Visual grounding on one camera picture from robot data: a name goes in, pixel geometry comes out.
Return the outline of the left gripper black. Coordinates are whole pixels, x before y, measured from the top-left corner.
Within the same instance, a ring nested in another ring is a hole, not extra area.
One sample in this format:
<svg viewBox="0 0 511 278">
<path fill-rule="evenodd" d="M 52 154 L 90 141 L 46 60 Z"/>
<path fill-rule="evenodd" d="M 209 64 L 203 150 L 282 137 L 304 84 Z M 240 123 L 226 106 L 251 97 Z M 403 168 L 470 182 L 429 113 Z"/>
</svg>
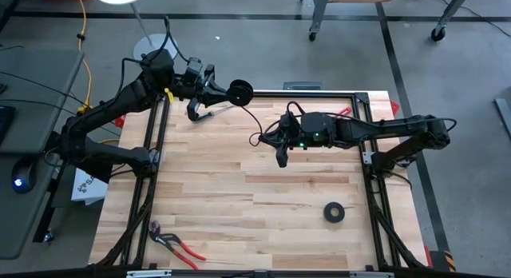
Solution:
<svg viewBox="0 0 511 278">
<path fill-rule="evenodd" d="M 200 104 L 204 103 L 208 80 L 215 77 L 215 66 L 208 64 L 204 71 L 204 77 L 194 69 L 187 68 L 183 74 L 174 74 L 174 95 L 180 100 L 188 99 L 187 115 L 190 121 L 202 121 L 208 115 L 198 114 Z M 231 102 L 228 96 L 232 95 L 231 88 L 225 89 L 215 83 L 215 91 L 218 95 L 211 98 L 211 105 L 222 102 Z"/>
</svg>

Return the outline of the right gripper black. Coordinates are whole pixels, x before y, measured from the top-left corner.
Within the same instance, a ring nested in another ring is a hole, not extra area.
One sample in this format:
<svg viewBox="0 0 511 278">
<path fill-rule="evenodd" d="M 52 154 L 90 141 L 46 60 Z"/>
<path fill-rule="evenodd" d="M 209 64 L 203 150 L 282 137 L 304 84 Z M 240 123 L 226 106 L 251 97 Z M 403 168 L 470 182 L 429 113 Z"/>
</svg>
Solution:
<svg viewBox="0 0 511 278">
<path fill-rule="evenodd" d="M 260 143 L 276 149 L 277 163 L 280 168 L 285 168 L 288 162 L 287 151 L 299 143 L 302 134 L 303 130 L 300 126 L 279 127 L 276 130 L 260 134 L 258 139 Z"/>
</svg>

